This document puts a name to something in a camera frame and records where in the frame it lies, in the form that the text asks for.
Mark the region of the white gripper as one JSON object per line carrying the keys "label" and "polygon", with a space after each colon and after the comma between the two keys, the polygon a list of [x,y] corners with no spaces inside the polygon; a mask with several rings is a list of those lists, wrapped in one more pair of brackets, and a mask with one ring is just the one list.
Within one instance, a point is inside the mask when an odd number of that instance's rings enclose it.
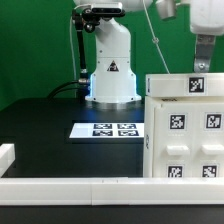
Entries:
{"label": "white gripper", "polygon": [[208,73],[216,37],[224,35],[224,0],[191,0],[190,30],[196,36],[194,72]]}

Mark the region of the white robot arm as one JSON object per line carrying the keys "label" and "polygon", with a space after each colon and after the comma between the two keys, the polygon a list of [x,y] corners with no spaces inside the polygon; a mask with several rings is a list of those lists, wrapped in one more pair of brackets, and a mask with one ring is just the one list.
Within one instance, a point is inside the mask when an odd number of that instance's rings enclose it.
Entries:
{"label": "white robot arm", "polygon": [[161,19],[176,16],[179,6],[190,7],[190,31],[196,35],[194,70],[210,68],[213,46],[224,35],[224,0],[73,0],[72,22],[77,33],[96,37],[97,66],[90,76],[89,102],[126,104],[141,100],[130,66],[131,35],[116,19],[129,12],[145,12],[155,4]]}

